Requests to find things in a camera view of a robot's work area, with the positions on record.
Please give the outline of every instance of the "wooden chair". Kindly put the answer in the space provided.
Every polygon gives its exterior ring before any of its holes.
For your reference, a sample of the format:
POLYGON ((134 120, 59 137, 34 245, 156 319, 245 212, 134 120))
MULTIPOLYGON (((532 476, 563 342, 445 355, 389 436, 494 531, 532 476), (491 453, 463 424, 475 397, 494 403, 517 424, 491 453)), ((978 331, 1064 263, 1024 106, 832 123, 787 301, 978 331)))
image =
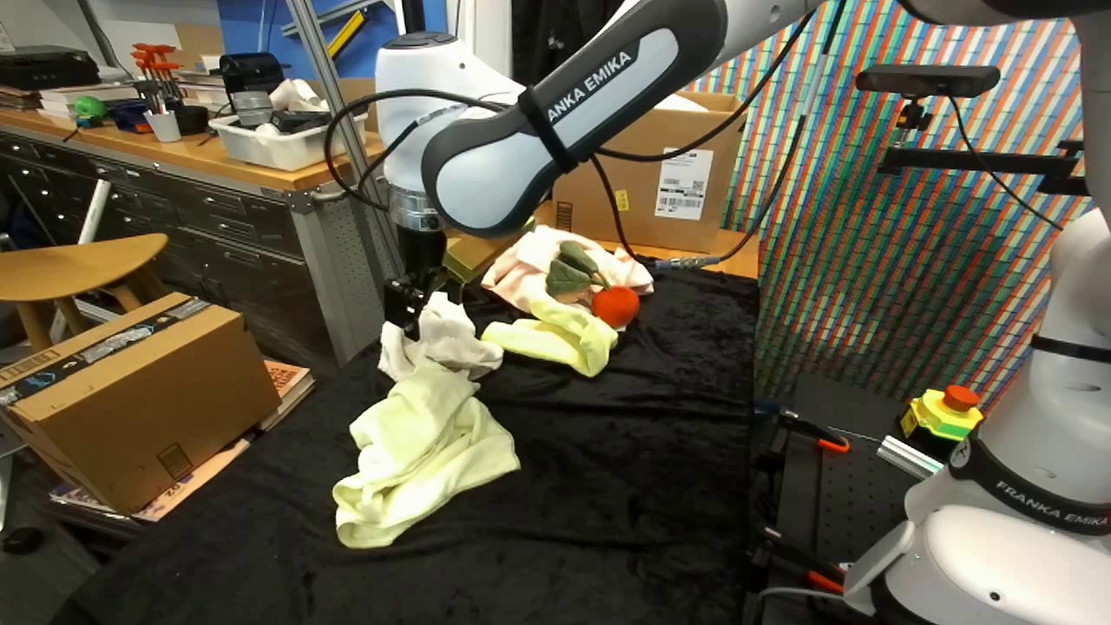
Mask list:
POLYGON ((65 318, 68 333, 88 331, 75 314, 75 294, 109 292, 122 309, 163 294, 149 263, 163 255, 166 235, 124 235, 83 246, 34 246, 0 255, 0 301, 13 307, 27 343, 48 347, 48 323, 57 314, 65 318))

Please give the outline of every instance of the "wire mesh panel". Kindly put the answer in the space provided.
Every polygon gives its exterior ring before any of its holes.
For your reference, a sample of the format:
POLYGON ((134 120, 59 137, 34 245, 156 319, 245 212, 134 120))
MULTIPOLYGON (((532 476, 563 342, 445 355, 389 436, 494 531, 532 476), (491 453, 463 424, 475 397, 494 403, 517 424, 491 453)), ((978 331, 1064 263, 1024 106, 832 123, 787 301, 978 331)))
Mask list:
MULTIPOLYGON (((713 71, 697 91, 745 95, 785 37, 713 71)), ((810 116, 764 222, 759 394, 785 397, 819 371, 888 397, 955 379, 995 397, 1043 318, 1058 234, 975 169, 877 175, 888 146, 965 146, 946 99, 925 101, 929 130, 892 130, 900 99, 854 91, 874 62, 1001 65, 995 91, 958 101, 975 149, 1056 152, 1083 134, 1072 25, 929 29, 887 0, 844 13, 826 5, 745 116, 721 216, 757 227, 796 120, 810 116)), ((1001 178, 1056 222, 1089 209, 1037 194, 1037 178, 1001 178)))

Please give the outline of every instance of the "yellow cloth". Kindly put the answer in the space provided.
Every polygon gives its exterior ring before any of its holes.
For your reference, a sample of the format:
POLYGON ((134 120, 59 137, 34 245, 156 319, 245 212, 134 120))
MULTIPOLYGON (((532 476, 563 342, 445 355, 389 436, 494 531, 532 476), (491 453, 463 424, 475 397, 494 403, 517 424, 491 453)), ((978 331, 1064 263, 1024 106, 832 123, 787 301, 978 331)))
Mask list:
POLYGON ((611 364, 617 331, 590 318, 590 309, 557 300, 532 300, 529 309, 536 319, 491 323, 482 343, 571 364, 585 379, 595 379, 611 364))
POLYGON ((471 394, 470 377, 417 360, 352 424, 359 473, 335 487, 346 548, 392 547, 455 493, 521 469, 513 437, 471 394))
POLYGON ((529 231, 509 250, 505 250, 491 270, 482 276, 482 290, 495 292, 521 314, 532 314, 532 301, 550 294, 550 267, 559 257, 563 245, 578 245, 588 262, 598 267, 605 285, 630 285, 637 292, 653 292, 653 276, 632 262, 630 255, 609 255, 600 245, 566 234, 536 227, 529 231))

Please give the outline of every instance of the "table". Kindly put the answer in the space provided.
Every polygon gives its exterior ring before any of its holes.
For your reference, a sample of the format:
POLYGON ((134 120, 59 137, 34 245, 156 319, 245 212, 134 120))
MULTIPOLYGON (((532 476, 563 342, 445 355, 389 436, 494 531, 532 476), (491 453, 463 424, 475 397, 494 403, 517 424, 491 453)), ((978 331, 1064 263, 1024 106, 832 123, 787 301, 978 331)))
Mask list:
POLYGON ((315 371, 374 342, 383 285, 401 276, 389 220, 338 200, 322 165, 234 165, 215 137, 156 144, 0 110, 0 178, 48 245, 75 245, 109 180, 100 241, 166 234, 159 276, 173 290, 239 309, 264 351, 315 371))

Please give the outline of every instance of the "orange object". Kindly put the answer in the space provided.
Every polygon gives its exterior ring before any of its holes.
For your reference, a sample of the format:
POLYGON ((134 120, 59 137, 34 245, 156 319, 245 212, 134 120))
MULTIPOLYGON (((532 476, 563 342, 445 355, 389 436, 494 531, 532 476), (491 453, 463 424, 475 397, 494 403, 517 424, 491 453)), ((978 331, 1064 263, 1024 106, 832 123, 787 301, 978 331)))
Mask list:
POLYGON ((639 318, 639 294, 632 290, 600 290, 590 300, 590 314, 611 326, 630 326, 639 318))
POLYGON ((836 595, 836 598, 844 595, 844 583, 826 577, 826 572, 819 572, 819 569, 804 569, 804 583, 817 588, 817 590, 836 595))
POLYGON ((832 437, 819 437, 819 453, 822 455, 847 455, 847 453, 854 453, 854 446, 851 443, 832 443, 832 437))
POLYGON ((978 397, 968 386, 946 386, 946 406, 953 409, 975 409, 978 397))
POLYGON ((171 76, 178 71, 178 62, 166 58, 171 54, 178 54, 178 50, 134 41, 133 58, 149 76, 171 76))

